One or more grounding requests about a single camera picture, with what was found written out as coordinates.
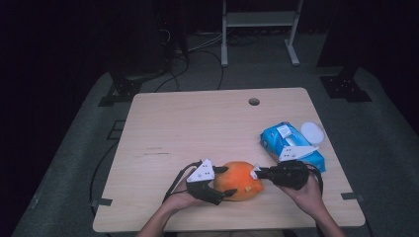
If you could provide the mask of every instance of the floor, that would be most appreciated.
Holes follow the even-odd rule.
[[[249,43],[230,46],[229,64],[224,68],[219,64],[220,48],[216,42],[193,51],[188,67],[185,60],[173,59],[171,73],[178,75],[177,80],[169,80],[173,75],[167,73],[144,83],[140,93],[154,93],[157,89],[159,93],[305,88],[354,192],[362,199],[361,206],[374,236],[419,233],[419,211],[415,211],[419,199],[417,134],[378,79],[363,68],[354,79],[369,94],[371,102],[348,103],[345,99],[328,97],[319,77],[335,75],[340,68],[316,67],[325,34],[296,36],[298,67],[290,62],[284,46],[286,37],[242,38],[242,42]],[[209,39],[210,36],[190,36],[189,48]],[[114,103],[98,107],[111,86],[108,73],[98,78],[13,236],[105,236],[92,229],[95,208],[91,205],[92,200],[101,197],[116,152],[115,139],[121,134],[119,129],[124,127],[130,106]],[[116,130],[110,133],[114,124]],[[344,230],[348,236],[371,236],[367,225]],[[313,228],[295,232],[299,237],[317,236]]]

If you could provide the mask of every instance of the person's left hand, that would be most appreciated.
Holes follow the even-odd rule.
[[[179,185],[173,191],[172,195],[163,202],[164,205],[168,205],[171,209],[178,211],[202,202],[188,194],[188,188],[186,187],[186,180],[194,171],[195,169],[179,182]]]

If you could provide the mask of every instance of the shelf leg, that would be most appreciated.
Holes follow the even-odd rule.
[[[226,0],[222,1],[222,42],[221,42],[221,65],[228,65],[227,54],[227,8]]]
[[[301,14],[303,0],[299,0],[296,6],[295,15],[293,16],[293,26],[291,27],[290,38],[285,40],[287,51],[289,53],[293,66],[299,66],[299,60],[293,49],[293,40],[295,38],[296,27],[298,26],[299,16]]]

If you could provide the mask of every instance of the black wall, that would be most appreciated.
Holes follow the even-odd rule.
[[[155,2],[0,1],[1,236],[29,205],[108,56],[135,52],[126,57],[142,69],[164,60]]]
[[[418,1],[340,1],[318,65],[369,70],[419,134],[418,12]]]

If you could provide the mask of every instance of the white shelf frame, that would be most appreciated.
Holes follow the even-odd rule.
[[[290,37],[285,39],[285,44],[293,66],[299,66],[298,57],[293,49],[293,40],[295,38],[302,3],[303,0],[298,0],[295,11],[227,13],[226,0],[223,0],[221,65],[224,67],[228,65],[227,28],[291,26]]]

